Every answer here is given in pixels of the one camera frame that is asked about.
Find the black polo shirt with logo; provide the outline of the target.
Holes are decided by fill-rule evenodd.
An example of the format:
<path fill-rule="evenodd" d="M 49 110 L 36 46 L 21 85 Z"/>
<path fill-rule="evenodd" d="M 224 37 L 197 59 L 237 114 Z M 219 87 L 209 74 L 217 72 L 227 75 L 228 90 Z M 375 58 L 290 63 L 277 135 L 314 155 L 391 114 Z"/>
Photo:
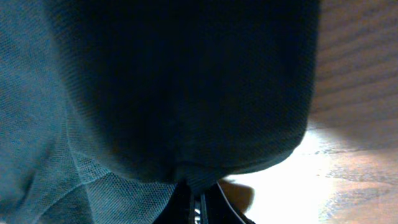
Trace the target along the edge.
<path fill-rule="evenodd" d="M 1 222 L 153 224 L 302 142 L 320 2 L 1 1 Z"/>

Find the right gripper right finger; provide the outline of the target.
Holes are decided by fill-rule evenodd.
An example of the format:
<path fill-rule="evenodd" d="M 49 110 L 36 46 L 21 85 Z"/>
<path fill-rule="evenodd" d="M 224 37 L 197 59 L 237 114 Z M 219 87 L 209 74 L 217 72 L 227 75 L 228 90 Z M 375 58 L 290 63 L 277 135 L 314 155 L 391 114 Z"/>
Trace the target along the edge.
<path fill-rule="evenodd" d="M 201 224 L 255 224 L 226 197 L 219 183 L 200 195 Z"/>

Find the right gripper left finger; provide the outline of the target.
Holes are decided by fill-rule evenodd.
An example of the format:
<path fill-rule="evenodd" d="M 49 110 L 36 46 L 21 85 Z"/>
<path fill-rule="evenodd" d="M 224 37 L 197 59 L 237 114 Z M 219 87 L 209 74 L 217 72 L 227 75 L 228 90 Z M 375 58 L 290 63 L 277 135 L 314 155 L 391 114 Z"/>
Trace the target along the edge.
<path fill-rule="evenodd" d="M 194 197 L 191 189 L 185 182 L 181 182 L 153 224 L 194 224 L 193 206 Z"/>

